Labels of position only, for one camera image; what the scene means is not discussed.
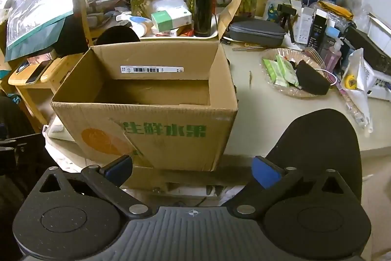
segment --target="floor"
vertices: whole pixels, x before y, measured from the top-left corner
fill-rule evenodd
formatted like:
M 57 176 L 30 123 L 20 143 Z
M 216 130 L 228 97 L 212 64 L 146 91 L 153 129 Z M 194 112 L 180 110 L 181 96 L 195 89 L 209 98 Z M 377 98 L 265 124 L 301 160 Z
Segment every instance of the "floor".
M 364 159 L 362 162 L 362 206 L 372 224 L 371 239 L 363 258 L 391 260 L 391 156 Z

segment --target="smartphone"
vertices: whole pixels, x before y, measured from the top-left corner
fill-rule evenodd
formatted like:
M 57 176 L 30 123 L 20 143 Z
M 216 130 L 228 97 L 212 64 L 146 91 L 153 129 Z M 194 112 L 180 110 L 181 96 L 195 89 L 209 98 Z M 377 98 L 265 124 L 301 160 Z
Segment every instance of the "smartphone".
M 22 64 L 17 68 L 16 74 L 21 72 L 22 70 L 26 69 L 29 66 L 29 62 L 27 60 L 23 61 Z
M 52 60 L 46 60 L 40 63 L 38 68 L 32 73 L 29 79 L 26 81 L 26 84 L 34 84 L 38 81 L 41 75 L 45 72 L 46 68 L 52 63 Z

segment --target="black pouch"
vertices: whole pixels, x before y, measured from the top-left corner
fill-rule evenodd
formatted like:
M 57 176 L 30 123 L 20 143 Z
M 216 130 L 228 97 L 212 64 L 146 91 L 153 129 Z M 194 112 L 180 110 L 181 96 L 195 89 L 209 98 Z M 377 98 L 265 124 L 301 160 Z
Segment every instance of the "black pouch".
M 285 30 L 272 21 L 234 17 L 227 28 L 226 36 L 233 40 L 274 48 L 281 46 Z

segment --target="circular pad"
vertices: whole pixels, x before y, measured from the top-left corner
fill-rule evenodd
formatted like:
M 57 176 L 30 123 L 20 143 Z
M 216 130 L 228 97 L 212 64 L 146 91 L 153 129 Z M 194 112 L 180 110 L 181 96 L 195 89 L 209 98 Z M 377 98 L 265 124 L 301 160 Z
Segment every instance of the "circular pad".
M 79 260 L 115 240 L 121 223 L 114 206 L 95 197 L 61 193 L 47 193 L 36 205 L 30 203 L 34 209 L 16 215 L 13 232 L 23 251 L 43 260 Z
M 371 223 L 359 202 L 333 193 L 278 202 L 266 212 L 263 225 L 276 246 L 312 260 L 351 256 L 371 234 Z
M 87 214 L 76 207 L 56 207 L 48 210 L 41 218 L 42 225 L 51 232 L 70 232 L 82 227 Z

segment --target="barcode label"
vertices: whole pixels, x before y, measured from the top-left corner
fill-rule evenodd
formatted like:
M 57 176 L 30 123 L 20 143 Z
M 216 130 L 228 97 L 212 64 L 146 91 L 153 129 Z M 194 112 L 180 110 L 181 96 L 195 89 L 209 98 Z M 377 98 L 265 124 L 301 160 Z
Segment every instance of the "barcode label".
M 121 73 L 183 72 L 183 67 L 121 66 Z

